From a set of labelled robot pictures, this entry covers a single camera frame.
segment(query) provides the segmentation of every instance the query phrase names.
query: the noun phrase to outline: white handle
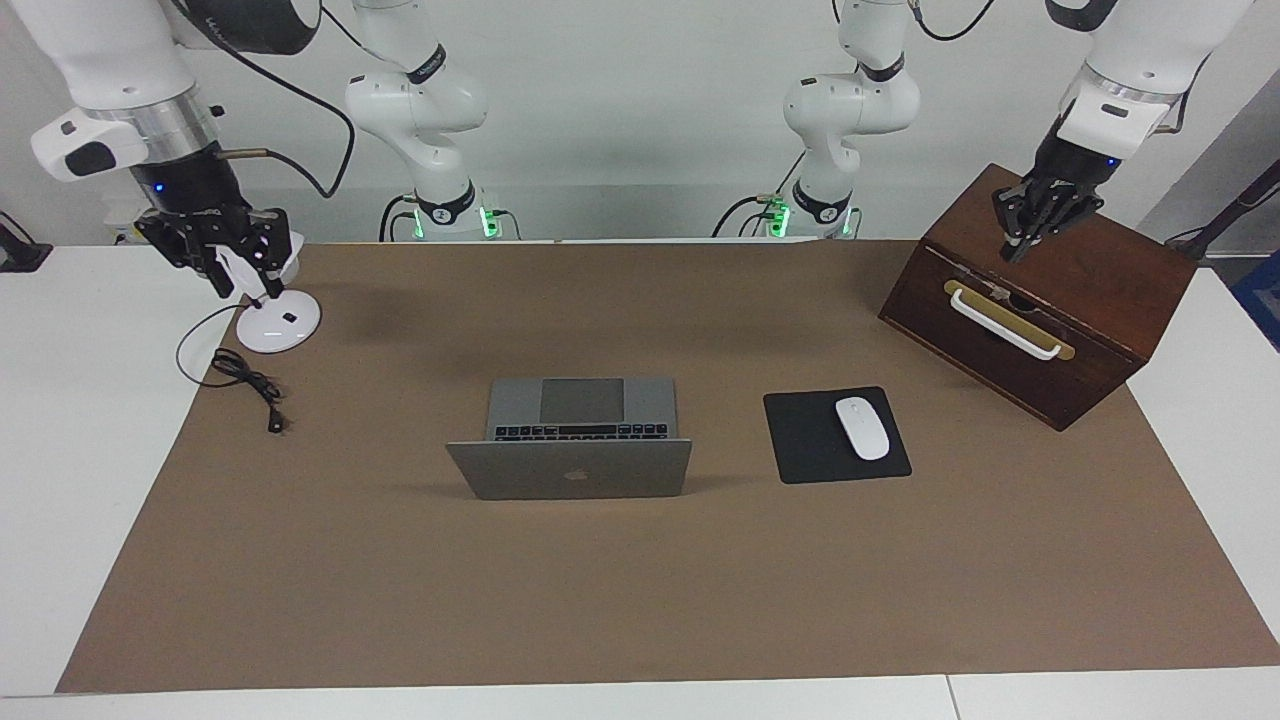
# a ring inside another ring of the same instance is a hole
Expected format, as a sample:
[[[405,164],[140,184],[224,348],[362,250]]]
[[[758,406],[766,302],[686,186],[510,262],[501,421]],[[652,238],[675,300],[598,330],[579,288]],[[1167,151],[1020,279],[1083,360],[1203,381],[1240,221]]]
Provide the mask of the white handle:
[[[979,325],[987,328],[988,331],[991,331],[991,332],[996,333],[997,336],[1005,338],[1006,341],[1010,342],[1010,345],[1012,345],[1018,350],[1021,350],[1023,352],[1030,355],[1032,357],[1034,357],[1037,360],[1052,360],[1052,359],[1057,357],[1057,355],[1060,352],[1062,352],[1062,346],[1061,345],[1055,345],[1053,350],[1044,350],[1044,348],[1037,346],[1034,342],[1027,340],[1025,337],[1023,337],[1023,336],[1015,333],[1014,331],[1006,328],[1005,325],[1001,325],[996,320],[993,320],[993,319],[983,315],[977,309],[965,305],[964,300],[961,300],[961,297],[960,297],[963,293],[964,293],[964,290],[959,290],[959,288],[954,293],[951,293],[951,307],[954,307],[957,313],[960,313],[965,318],[969,318],[970,320],[973,320],[973,322],[978,323]]]

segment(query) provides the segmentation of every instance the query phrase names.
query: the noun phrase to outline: silver laptop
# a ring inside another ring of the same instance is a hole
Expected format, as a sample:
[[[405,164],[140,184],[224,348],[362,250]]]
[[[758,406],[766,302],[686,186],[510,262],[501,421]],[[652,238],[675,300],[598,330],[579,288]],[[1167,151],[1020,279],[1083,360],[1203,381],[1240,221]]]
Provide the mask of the silver laptop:
[[[691,448],[671,378],[503,378],[485,439],[448,443],[481,500],[675,496]]]

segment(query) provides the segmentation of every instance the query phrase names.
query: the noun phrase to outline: brown paper mat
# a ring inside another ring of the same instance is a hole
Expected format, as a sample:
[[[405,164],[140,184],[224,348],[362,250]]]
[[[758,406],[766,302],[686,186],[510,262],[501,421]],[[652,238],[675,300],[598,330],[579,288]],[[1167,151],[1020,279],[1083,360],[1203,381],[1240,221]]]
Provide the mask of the brown paper mat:
[[[200,392],[58,689],[1280,664],[1126,389],[1059,434],[876,319],[910,250],[307,247],[293,428]],[[684,497],[471,497],[490,380],[626,374]],[[915,474],[780,483],[762,396],[873,384]]]

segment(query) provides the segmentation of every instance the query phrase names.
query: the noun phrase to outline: wooden box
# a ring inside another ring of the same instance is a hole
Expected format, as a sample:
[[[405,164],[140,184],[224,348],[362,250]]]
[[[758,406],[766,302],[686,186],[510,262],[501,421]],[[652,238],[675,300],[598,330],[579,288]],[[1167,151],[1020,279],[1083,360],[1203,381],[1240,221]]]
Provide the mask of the wooden box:
[[[1147,364],[1196,264],[1094,215],[1000,258],[988,165],[929,228],[881,319],[1062,430]]]

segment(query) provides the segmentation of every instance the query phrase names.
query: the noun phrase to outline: white mouse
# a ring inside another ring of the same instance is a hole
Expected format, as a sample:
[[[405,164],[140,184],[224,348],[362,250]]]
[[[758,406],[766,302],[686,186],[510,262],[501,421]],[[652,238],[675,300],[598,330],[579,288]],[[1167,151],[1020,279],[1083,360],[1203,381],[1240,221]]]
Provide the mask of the white mouse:
[[[863,460],[879,460],[888,455],[888,433],[876,407],[865,397],[846,397],[836,402],[836,415],[845,427],[849,443]]]

